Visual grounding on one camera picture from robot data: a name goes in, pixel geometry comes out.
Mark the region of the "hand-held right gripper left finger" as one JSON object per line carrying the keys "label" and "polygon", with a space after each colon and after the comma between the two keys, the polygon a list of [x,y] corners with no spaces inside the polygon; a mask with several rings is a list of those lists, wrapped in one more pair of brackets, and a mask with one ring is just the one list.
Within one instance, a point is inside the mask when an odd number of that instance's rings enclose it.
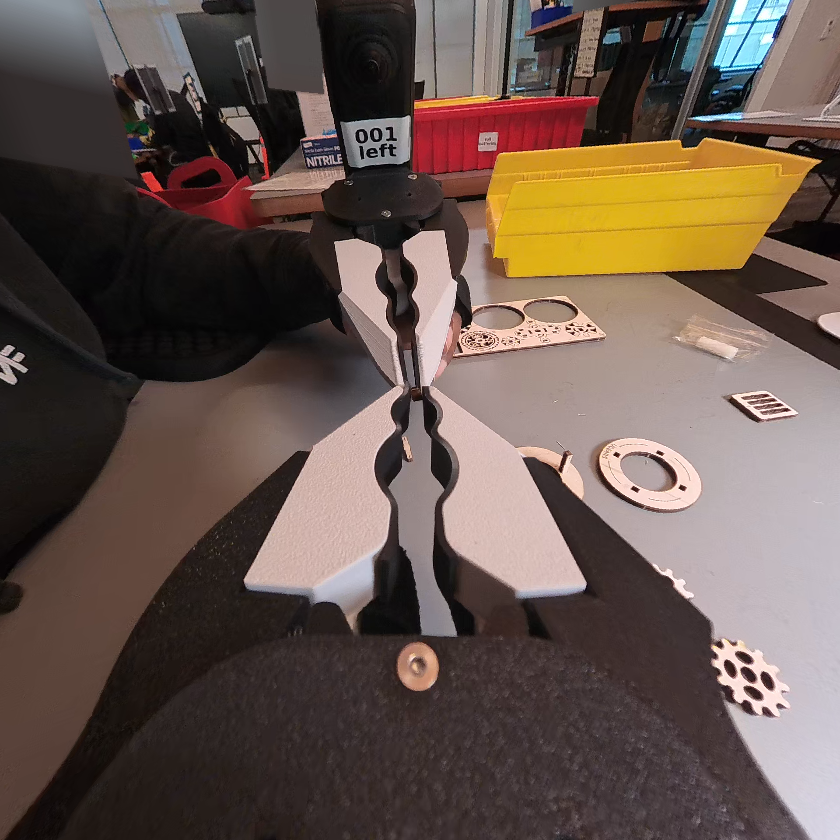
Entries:
{"label": "hand-held right gripper left finger", "polygon": [[393,387],[314,445],[244,578],[252,592],[306,596],[357,613],[391,600],[400,573],[389,484],[411,402]]}

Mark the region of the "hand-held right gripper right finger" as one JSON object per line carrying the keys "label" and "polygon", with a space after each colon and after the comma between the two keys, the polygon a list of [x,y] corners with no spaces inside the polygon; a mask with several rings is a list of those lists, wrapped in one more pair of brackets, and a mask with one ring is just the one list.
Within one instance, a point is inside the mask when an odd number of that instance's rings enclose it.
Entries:
{"label": "hand-held right gripper right finger", "polygon": [[534,481],[504,438],[435,387],[423,390],[435,508],[434,575],[456,627],[498,607],[577,595],[586,581]]}

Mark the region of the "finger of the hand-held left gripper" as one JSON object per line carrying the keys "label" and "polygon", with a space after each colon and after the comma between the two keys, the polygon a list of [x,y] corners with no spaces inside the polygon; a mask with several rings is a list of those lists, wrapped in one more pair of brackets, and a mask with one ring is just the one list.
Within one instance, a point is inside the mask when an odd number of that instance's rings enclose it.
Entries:
{"label": "finger of the hand-held left gripper", "polygon": [[403,357],[397,332],[389,322],[390,299],[377,285],[385,268],[382,251],[361,239],[334,244],[341,291],[339,303],[377,369],[393,386],[404,387]]}
{"label": "finger of the hand-held left gripper", "polygon": [[431,230],[409,238],[402,246],[399,269],[399,334],[412,356],[411,383],[428,387],[435,379],[456,303],[445,233]]}

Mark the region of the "person's left forearm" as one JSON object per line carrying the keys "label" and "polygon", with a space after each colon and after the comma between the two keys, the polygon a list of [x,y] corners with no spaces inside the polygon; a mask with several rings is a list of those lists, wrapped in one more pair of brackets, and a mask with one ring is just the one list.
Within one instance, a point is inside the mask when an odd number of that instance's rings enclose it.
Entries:
{"label": "person's left forearm", "polygon": [[99,336],[144,330],[260,336],[329,319],[338,297],[302,233],[239,230],[123,178],[2,159],[2,277],[66,292]]}

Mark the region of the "grey desk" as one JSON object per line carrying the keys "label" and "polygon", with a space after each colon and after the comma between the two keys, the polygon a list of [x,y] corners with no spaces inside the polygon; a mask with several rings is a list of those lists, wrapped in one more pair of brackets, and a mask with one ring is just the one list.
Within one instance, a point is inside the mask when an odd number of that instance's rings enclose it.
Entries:
{"label": "grey desk", "polygon": [[[780,339],[727,363],[673,341],[694,314],[740,326],[659,275],[507,280],[483,224],[474,302],[573,300],[601,342],[459,360],[439,386],[514,445],[571,450],[585,500],[687,583],[719,635],[790,687],[779,720],[732,720],[812,838],[838,838],[838,372]],[[98,483],[16,568],[2,616],[2,836],[84,728],[115,659],[182,556],[299,449],[385,389],[327,323],[239,371],[143,386]],[[728,397],[766,390],[797,417]]]}

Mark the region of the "person's left hand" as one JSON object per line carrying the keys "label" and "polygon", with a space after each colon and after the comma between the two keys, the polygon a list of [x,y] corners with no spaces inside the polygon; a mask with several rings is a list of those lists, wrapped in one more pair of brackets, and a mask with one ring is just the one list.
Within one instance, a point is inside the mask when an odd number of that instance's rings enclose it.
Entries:
{"label": "person's left hand", "polygon": [[435,374],[435,379],[438,379],[446,370],[448,365],[453,360],[458,349],[459,335],[462,330],[463,319],[461,313],[454,310],[452,318],[448,325],[446,341],[444,343],[444,350]]}

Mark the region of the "blue glove box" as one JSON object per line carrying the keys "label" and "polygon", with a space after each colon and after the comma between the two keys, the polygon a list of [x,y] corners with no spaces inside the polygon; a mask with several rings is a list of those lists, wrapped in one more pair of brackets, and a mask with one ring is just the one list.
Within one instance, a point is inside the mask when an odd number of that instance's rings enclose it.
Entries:
{"label": "blue glove box", "polygon": [[300,147],[309,170],[343,167],[340,140],[336,133],[302,138]]}

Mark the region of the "wooden puzzle part sheet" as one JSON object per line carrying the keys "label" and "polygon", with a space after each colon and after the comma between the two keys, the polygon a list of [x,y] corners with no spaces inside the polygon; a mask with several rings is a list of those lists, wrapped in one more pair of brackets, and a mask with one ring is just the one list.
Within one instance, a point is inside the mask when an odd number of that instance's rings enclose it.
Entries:
{"label": "wooden puzzle part sheet", "polygon": [[[541,304],[566,308],[571,314],[567,318],[552,316],[550,320],[540,320],[529,315],[529,308]],[[495,309],[518,315],[519,323],[509,329],[496,329],[479,323],[481,313]],[[605,338],[606,333],[565,296],[485,303],[473,308],[472,323],[461,330],[455,357],[461,359],[516,350],[534,350],[601,341]]]}

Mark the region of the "red plastic bin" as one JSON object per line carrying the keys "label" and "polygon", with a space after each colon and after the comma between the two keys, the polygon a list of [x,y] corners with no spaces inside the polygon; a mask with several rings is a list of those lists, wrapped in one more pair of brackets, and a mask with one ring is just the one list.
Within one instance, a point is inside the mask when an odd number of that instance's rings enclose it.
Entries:
{"label": "red plastic bin", "polygon": [[448,98],[414,111],[413,169],[491,170],[499,154],[575,148],[598,97]]}

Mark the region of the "red tote bag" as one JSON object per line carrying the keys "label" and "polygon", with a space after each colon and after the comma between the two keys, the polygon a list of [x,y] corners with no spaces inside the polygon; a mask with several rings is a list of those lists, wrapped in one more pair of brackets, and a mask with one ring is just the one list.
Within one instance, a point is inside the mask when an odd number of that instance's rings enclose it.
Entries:
{"label": "red tote bag", "polygon": [[[187,180],[207,172],[219,175],[220,181],[206,187],[184,186]],[[168,189],[159,192],[141,187],[137,192],[185,213],[235,228],[256,228],[271,222],[271,217],[260,216],[252,204],[248,192],[252,186],[249,176],[237,178],[226,163],[213,156],[177,166],[169,174],[167,185]]]}

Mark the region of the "yellow plastic bin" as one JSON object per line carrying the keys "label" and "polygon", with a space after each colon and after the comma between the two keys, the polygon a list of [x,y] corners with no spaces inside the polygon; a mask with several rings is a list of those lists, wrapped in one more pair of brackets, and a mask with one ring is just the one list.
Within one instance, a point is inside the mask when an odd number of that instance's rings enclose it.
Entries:
{"label": "yellow plastic bin", "polygon": [[713,139],[499,154],[488,240],[509,278],[738,270],[816,164]]}

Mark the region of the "person's black hoodie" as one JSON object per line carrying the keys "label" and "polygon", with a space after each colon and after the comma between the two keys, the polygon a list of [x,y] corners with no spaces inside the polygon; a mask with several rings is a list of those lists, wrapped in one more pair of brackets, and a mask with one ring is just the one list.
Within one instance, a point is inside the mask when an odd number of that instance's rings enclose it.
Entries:
{"label": "person's black hoodie", "polygon": [[88,315],[1,221],[1,573],[83,498],[141,387]]}

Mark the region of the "clear plastic bag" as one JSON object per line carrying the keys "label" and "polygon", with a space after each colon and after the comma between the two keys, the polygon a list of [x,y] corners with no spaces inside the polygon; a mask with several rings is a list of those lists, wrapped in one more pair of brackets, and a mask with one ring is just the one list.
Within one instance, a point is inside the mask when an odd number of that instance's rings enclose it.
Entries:
{"label": "clear plastic bag", "polygon": [[673,341],[727,362],[748,361],[769,346],[771,336],[757,329],[728,327],[694,314]]}

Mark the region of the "brown wooden table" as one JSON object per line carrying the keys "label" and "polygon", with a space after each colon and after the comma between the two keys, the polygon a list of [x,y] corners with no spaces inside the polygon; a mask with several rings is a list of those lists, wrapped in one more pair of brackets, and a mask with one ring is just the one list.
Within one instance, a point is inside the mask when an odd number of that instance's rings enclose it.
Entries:
{"label": "brown wooden table", "polygon": [[689,118],[687,130],[697,130],[723,139],[740,138],[742,142],[764,146],[770,138],[793,140],[839,141],[838,109],[823,115],[823,106],[803,111],[729,112]]}

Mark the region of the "dark wall screen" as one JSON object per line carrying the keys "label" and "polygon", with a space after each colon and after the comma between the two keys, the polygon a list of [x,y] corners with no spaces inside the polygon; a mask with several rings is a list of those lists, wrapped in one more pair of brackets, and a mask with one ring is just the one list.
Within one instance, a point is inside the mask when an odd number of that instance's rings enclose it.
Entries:
{"label": "dark wall screen", "polygon": [[187,48],[201,83],[205,100],[220,108],[244,107],[250,104],[235,47],[235,41],[249,35],[255,52],[261,55],[256,27],[256,13],[178,14]]}

